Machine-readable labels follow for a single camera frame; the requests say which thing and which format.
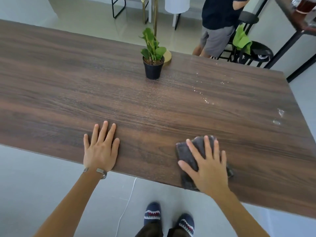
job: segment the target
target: dark red drink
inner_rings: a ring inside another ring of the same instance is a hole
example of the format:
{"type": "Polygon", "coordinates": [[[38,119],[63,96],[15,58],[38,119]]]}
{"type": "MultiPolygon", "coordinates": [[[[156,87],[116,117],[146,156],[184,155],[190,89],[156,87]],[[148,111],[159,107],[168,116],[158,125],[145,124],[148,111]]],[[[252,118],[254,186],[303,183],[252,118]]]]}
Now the dark red drink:
{"type": "Polygon", "coordinates": [[[316,6],[316,0],[301,0],[296,11],[302,14],[309,13],[316,6]]]}

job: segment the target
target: person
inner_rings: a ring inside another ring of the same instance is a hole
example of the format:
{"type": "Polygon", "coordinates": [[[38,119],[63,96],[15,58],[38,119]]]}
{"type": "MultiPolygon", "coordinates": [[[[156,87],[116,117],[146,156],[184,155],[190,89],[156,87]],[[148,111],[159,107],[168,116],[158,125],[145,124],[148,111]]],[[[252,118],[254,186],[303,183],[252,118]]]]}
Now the person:
{"type": "MultiPolygon", "coordinates": [[[[83,164],[85,171],[34,237],[71,237],[75,234],[92,192],[100,179],[112,170],[116,162],[120,140],[116,138],[113,141],[115,124],[111,126],[108,133],[107,128],[108,122],[105,121],[99,133],[99,126],[96,124],[90,143],[88,135],[84,135],[83,164]]],[[[199,171],[195,172],[181,160],[178,162],[179,166],[188,173],[201,192],[215,200],[236,234],[239,237],[267,237],[268,234],[229,190],[226,153],[222,151],[220,160],[218,141],[214,142],[214,155],[212,155],[209,139],[207,136],[204,137],[206,159],[203,159],[190,140],[186,140],[186,143],[198,163],[199,171]]],[[[149,204],[144,215],[144,227],[136,237],[162,237],[160,213],[158,203],[149,204]]],[[[193,235],[194,221],[188,214],[181,215],[175,227],[168,233],[169,237],[193,237],[193,235]]]]}
{"type": "Polygon", "coordinates": [[[202,37],[193,55],[219,57],[239,24],[239,15],[250,0],[205,0],[202,37]]]}

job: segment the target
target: gold lamp pole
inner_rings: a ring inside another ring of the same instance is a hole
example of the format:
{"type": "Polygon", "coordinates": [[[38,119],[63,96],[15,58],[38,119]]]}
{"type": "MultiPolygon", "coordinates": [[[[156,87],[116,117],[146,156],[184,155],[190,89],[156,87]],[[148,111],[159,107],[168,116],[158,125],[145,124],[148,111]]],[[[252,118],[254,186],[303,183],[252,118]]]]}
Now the gold lamp pole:
{"type": "MultiPolygon", "coordinates": [[[[154,3],[155,3],[154,36],[157,37],[158,0],[154,0],[154,3]]],[[[172,57],[171,52],[167,50],[166,53],[164,54],[164,58],[165,58],[164,65],[170,63],[171,57],[172,57]]]]}

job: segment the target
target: black cloth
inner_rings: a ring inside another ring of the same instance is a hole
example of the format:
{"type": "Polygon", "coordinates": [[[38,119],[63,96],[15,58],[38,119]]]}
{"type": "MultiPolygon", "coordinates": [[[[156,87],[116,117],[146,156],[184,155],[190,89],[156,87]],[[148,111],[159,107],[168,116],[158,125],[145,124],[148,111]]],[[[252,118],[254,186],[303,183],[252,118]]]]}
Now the black cloth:
{"type": "MultiPolygon", "coordinates": [[[[148,223],[137,233],[135,237],[163,237],[159,223],[148,223]]],[[[167,237],[190,237],[187,231],[177,226],[169,229],[167,237]]]]}
{"type": "Polygon", "coordinates": [[[243,8],[233,9],[233,1],[247,0],[205,0],[202,10],[202,25],[210,30],[239,24],[238,18],[243,8]]]}

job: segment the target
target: finger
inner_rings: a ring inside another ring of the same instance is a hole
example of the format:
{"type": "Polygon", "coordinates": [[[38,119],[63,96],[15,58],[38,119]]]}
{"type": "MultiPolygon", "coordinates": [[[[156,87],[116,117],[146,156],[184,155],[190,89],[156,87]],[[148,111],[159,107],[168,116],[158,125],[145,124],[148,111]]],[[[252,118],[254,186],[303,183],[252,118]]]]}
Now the finger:
{"type": "Polygon", "coordinates": [[[226,151],[222,151],[222,165],[226,168],[226,162],[227,162],[227,158],[226,158],[226,151]]]}
{"type": "Polygon", "coordinates": [[[98,143],[104,141],[104,138],[105,138],[105,135],[106,135],[106,131],[107,131],[107,126],[108,126],[108,122],[104,121],[103,122],[103,126],[102,126],[102,128],[100,130],[100,133],[99,133],[98,143]]]}
{"type": "Polygon", "coordinates": [[[99,125],[95,124],[92,132],[92,137],[91,137],[91,145],[95,145],[98,140],[98,134],[99,134],[99,125]]]}
{"type": "Polygon", "coordinates": [[[196,149],[196,147],[193,145],[192,141],[187,139],[186,144],[188,145],[192,155],[194,156],[195,160],[197,161],[197,164],[201,163],[203,161],[203,157],[201,156],[200,152],[196,149]]]}
{"type": "Polygon", "coordinates": [[[219,160],[219,144],[218,144],[218,140],[214,141],[214,160],[215,161],[220,161],[219,160]]]}
{"type": "Polygon", "coordinates": [[[212,148],[211,148],[211,145],[210,145],[209,137],[207,135],[204,136],[204,146],[205,146],[206,159],[212,160],[213,159],[213,157],[212,157],[212,148]]]}
{"type": "Polygon", "coordinates": [[[112,144],[113,136],[114,136],[114,133],[115,133],[115,129],[116,129],[116,124],[113,123],[112,126],[111,126],[111,129],[109,130],[108,134],[106,135],[106,138],[105,138],[105,142],[106,143],[111,143],[112,144]]]}
{"type": "Polygon", "coordinates": [[[112,158],[115,158],[118,156],[118,151],[119,151],[119,139],[116,138],[114,141],[113,141],[113,144],[112,144],[112,150],[111,150],[111,157],[112,158]]]}
{"type": "Polygon", "coordinates": [[[90,144],[89,144],[89,137],[87,134],[85,134],[83,136],[83,145],[84,145],[84,149],[88,149],[90,147],[90,144]]]}
{"type": "Polygon", "coordinates": [[[194,171],[191,166],[189,166],[188,163],[184,162],[183,160],[178,161],[178,165],[180,166],[180,168],[187,173],[191,179],[195,182],[198,178],[198,173],[196,171],[194,171]]]}

